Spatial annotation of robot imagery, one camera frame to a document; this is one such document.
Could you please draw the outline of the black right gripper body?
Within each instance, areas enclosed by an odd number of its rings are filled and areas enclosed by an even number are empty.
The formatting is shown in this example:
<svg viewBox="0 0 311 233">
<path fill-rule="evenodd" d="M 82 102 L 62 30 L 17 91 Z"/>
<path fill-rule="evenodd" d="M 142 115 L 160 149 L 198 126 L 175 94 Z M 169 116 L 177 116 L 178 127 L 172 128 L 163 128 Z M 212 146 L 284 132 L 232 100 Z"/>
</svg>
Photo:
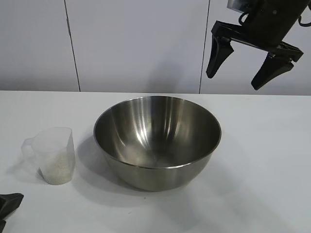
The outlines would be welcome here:
<svg viewBox="0 0 311 233">
<path fill-rule="evenodd" d="M 303 0 L 244 0 L 239 3 L 242 14 L 238 24 L 216 21 L 211 32 L 297 62 L 303 52 L 283 42 L 284 37 L 301 20 Z"/>
</svg>

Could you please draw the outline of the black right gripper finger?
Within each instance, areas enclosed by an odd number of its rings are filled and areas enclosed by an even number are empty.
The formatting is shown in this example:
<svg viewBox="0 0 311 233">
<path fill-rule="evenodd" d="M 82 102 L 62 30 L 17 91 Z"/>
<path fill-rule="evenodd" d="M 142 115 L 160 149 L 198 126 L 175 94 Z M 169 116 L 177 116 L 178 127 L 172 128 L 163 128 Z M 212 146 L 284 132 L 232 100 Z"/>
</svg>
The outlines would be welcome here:
<svg viewBox="0 0 311 233">
<path fill-rule="evenodd" d="M 294 67 L 289 57 L 268 53 L 261 68 L 251 81 L 255 90 L 259 90 L 277 76 L 289 72 Z"/>
<path fill-rule="evenodd" d="M 210 59 L 206 70 L 208 78 L 215 76 L 222 63 L 233 52 L 230 39 L 212 35 Z"/>
</svg>

